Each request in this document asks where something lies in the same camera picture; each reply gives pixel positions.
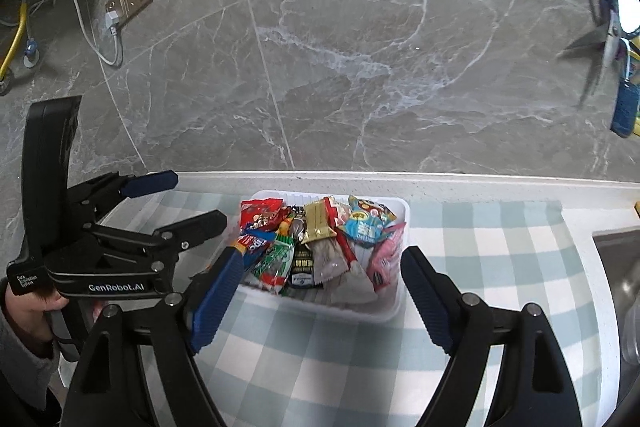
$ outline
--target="blue rubber pad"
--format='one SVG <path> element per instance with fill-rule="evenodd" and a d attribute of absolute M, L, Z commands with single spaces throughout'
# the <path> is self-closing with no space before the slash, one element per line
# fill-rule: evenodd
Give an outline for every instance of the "blue rubber pad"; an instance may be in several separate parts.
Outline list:
<path fill-rule="evenodd" d="M 418 261 L 415 256 L 422 253 L 412 252 L 407 249 L 402 253 L 400 261 L 400 271 L 406 288 L 412 296 L 415 307 L 427 328 L 431 341 L 444 349 L 444 352 L 451 355 L 454 348 L 454 338 L 449 327 L 449 314 L 438 297 L 435 288 L 431 285 L 430 274 L 425 271 L 424 263 Z M 439 274 L 433 270 L 433 276 Z"/>
<path fill-rule="evenodd" d="M 163 190 L 171 190 L 178 184 L 178 174 L 173 171 L 154 172 L 146 176 L 133 178 L 121 189 L 125 198 L 139 198 L 148 194 L 155 194 Z"/>
<path fill-rule="evenodd" d="M 193 314 L 191 348 L 194 353 L 199 352 L 204 346 L 209 346 L 213 341 L 243 275 L 242 255 L 236 251 L 226 262 Z"/>
<path fill-rule="evenodd" d="M 618 136 L 626 138 L 634 131 L 639 101 L 640 86 L 620 80 L 616 108 L 611 121 L 611 130 Z"/>

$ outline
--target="human hand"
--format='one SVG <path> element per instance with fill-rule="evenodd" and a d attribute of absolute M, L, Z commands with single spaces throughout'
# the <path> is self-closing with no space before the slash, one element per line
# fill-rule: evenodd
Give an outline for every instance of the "human hand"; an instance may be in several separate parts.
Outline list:
<path fill-rule="evenodd" d="M 36 354 L 36 351 L 39 351 L 38 345 L 47 344 L 53 339 L 44 312 L 61 310 L 68 302 L 68 299 L 61 296 L 55 289 L 46 295 L 39 293 L 14 295 L 11 286 L 7 285 L 4 293 L 4 311 L 7 321 L 22 343 Z"/>

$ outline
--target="snack package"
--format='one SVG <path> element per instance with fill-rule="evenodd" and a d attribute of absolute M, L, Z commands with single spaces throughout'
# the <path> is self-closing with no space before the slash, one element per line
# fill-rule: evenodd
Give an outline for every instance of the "snack package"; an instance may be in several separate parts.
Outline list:
<path fill-rule="evenodd" d="M 294 247 L 289 285 L 298 290 L 315 286 L 314 255 L 306 245 L 296 245 Z"/>
<path fill-rule="evenodd" d="M 284 200 L 268 198 L 266 200 L 246 200 L 240 202 L 240 229 L 256 223 L 263 214 L 278 211 Z"/>
<path fill-rule="evenodd" d="M 293 213 L 289 210 L 289 216 L 285 217 L 278 225 L 278 235 L 289 235 L 289 229 L 293 222 Z"/>
<path fill-rule="evenodd" d="M 316 284 L 327 282 L 349 269 L 335 237 L 313 241 L 309 244 L 309 248 L 314 255 L 314 282 Z"/>
<path fill-rule="evenodd" d="M 398 223 L 385 229 L 385 240 L 374 248 L 367 266 L 367 276 L 375 291 L 389 286 L 398 277 L 400 245 L 405 223 Z"/>
<path fill-rule="evenodd" d="M 302 244 L 335 237 L 335 232 L 327 220 L 324 198 L 305 205 L 306 232 Z"/>
<path fill-rule="evenodd" d="M 289 226 L 289 235 L 296 243 L 302 243 L 306 230 L 305 209 L 303 206 L 292 206 L 290 215 L 293 215 L 293 220 Z"/>
<path fill-rule="evenodd" d="M 362 269 L 362 265 L 358 263 L 347 238 L 342 232 L 338 232 L 335 240 L 349 264 L 349 270 L 340 277 L 335 277 L 324 283 L 324 289 L 329 293 L 331 303 L 366 304 L 373 302 L 378 298 L 373 283 Z"/>
<path fill-rule="evenodd" d="M 282 200 L 248 200 L 240 203 L 240 230 L 277 230 L 282 220 L 289 215 L 290 207 L 282 206 Z"/>
<path fill-rule="evenodd" d="M 333 196 L 326 196 L 324 200 L 324 209 L 326 210 L 326 219 L 332 229 L 337 229 L 347 222 L 351 209 L 348 204 L 338 203 Z"/>
<path fill-rule="evenodd" d="M 259 237 L 269 243 L 273 243 L 276 240 L 278 232 L 265 232 L 264 230 L 251 230 L 247 229 L 244 235 L 250 235 L 251 237 Z"/>
<path fill-rule="evenodd" d="M 353 239 L 348 239 L 349 247 L 353 254 L 356 256 L 358 263 L 360 266 L 369 266 L 369 260 L 371 259 L 371 254 L 373 254 L 373 245 L 363 245 L 362 243 L 357 243 Z"/>
<path fill-rule="evenodd" d="M 231 246 L 242 254 L 244 270 L 248 270 L 260 259 L 262 254 L 267 251 L 270 244 L 270 241 L 261 237 L 245 234 L 238 237 Z"/>
<path fill-rule="evenodd" d="M 382 238 L 382 231 L 396 215 L 384 204 L 349 196 L 351 214 L 340 227 L 348 237 L 364 245 L 375 245 Z"/>
<path fill-rule="evenodd" d="M 280 293 L 289 278 L 292 263 L 292 238 L 278 236 L 258 261 L 258 264 L 251 270 L 251 277 L 247 278 L 247 282 L 271 293 Z"/>

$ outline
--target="screw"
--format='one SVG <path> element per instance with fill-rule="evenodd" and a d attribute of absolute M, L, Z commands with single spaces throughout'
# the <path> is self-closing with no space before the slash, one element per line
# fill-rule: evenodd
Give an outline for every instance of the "screw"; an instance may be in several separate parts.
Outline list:
<path fill-rule="evenodd" d="M 533 315 L 534 317 L 538 317 L 538 315 L 542 315 L 542 308 L 537 304 L 533 304 L 533 302 L 530 302 L 529 304 L 527 304 L 527 312 L 529 312 L 529 314 Z"/>
<path fill-rule="evenodd" d="M 179 293 L 169 293 L 169 295 L 164 298 L 164 302 L 166 302 L 166 304 L 168 304 L 169 306 L 177 306 L 178 304 L 180 304 L 181 300 L 182 295 L 180 295 Z"/>
<path fill-rule="evenodd" d="M 115 304 L 109 304 L 102 310 L 102 315 L 109 319 L 117 315 L 119 311 L 120 308 L 118 306 L 116 306 Z"/>
<path fill-rule="evenodd" d="M 475 293 L 465 293 L 462 296 L 462 301 L 467 306 L 476 306 L 480 303 L 480 298 Z"/>

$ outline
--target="blue and white checkered cloth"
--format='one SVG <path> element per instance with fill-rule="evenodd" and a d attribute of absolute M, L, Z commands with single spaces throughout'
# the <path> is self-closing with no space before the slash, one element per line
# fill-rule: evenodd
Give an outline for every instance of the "blue and white checkered cloth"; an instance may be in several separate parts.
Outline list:
<path fill-rule="evenodd" d="M 180 290 L 233 237 L 239 201 L 248 196 L 156 194 L 142 211 L 122 205 L 109 224 L 151 232 L 214 208 L 225 212 L 229 233 L 178 263 Z M 560 204 L 410 201 L 410 207 L 411 244 L 462 292 L 496 307 L 521 309 L 529 301 L 543 307 L 574 380 L 584 426 L 593 426 L 600 397 L 598 326 Z M 501 347 L 492 347 L 470 427 L 484 423 L 501 354 Z M 409 295 L 391 322 L 372 325 L 294 311 L 240 292 L 213 343 L 196 357 L 229 427 L 412 427 L 447 360 Z M 148 377 L 161 425 L 174 425 L 153 364 Z"/>

